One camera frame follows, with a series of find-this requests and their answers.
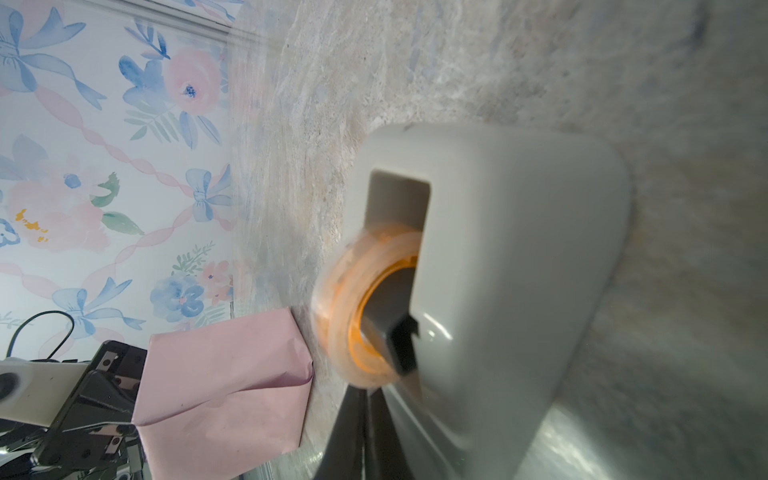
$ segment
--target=gray marble surface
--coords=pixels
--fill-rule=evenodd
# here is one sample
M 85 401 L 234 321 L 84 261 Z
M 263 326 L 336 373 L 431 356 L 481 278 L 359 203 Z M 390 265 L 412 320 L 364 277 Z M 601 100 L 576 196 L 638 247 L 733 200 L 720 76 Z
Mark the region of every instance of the gray marble surface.
M 768 478 L 768 2 L 252 0 L 230 36 L 237 313 L 293 305 L 317 377 L 311 478 L 344 385 L 307 303 L 382 124 L 584 132 L 634 179 L 630 236 L 516 474 Z

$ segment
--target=pink wrapped package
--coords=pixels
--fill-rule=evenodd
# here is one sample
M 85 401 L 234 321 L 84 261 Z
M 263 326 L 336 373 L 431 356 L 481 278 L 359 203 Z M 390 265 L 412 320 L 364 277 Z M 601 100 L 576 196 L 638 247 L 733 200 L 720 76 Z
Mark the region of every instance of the pink wrapped package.
M 153 335 L 133 423 L 154 480 L 231 480 L 299 446 L 312 359 L 288 309 Z

